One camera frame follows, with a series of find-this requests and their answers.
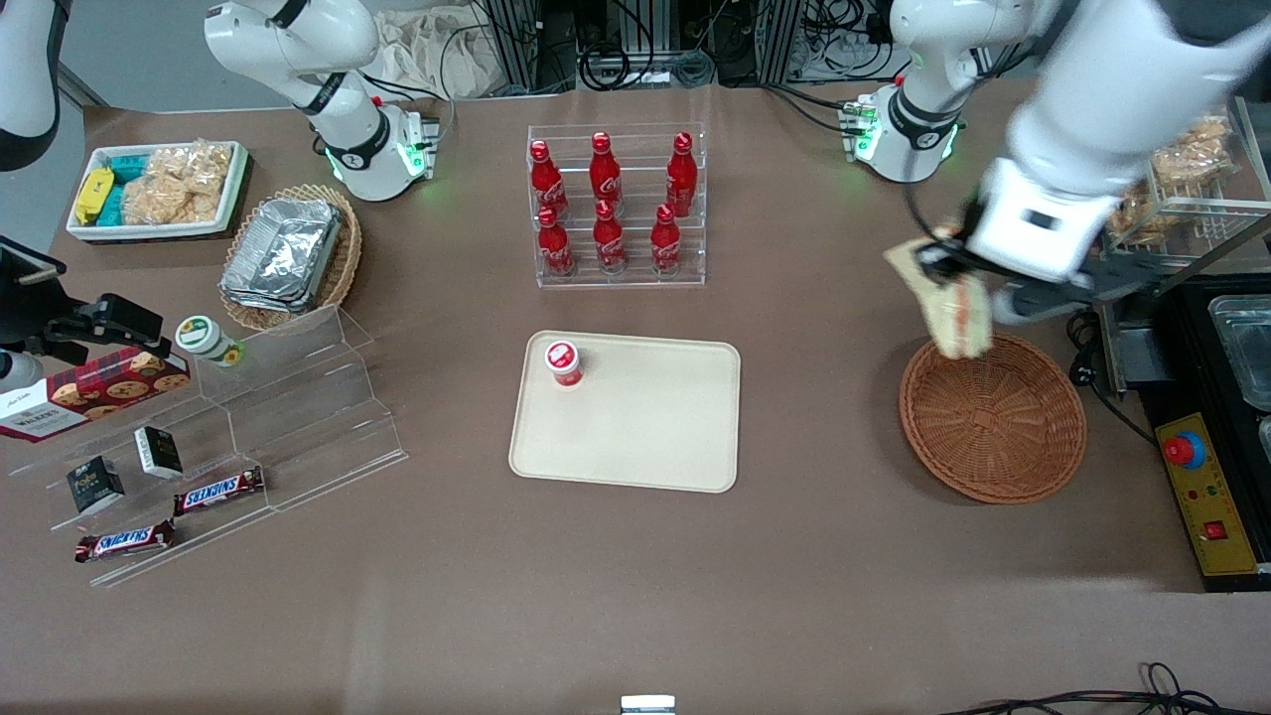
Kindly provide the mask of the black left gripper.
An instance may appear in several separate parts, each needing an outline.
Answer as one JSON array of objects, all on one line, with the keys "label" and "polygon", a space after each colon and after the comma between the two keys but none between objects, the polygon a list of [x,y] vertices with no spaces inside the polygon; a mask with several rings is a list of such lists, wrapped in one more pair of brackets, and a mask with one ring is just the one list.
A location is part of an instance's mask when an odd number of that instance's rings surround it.
[{"label": "black left gripper", "polygon": [[942,221],[938,226],[939,241],[925,243],[914,250],[918,276],[941,286],[969,276],[999,276],[999,265],[970,249],[970,239],[986,207],[988,204],[963,204],[960,216]]}]

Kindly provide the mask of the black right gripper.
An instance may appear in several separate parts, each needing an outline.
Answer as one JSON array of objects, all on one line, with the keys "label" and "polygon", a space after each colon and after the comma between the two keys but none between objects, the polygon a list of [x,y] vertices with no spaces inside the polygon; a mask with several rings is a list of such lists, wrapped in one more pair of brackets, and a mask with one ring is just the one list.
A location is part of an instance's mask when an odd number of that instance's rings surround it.
[{"label": "black right gripper", "polygon": [[[97,305],[69,297],[58,281],[67,265],[10,237],[1,239],[1,349],[85,363]],[[114,343],[159,345],[163,317],[117,293],[98,298],[98,334]]]}]

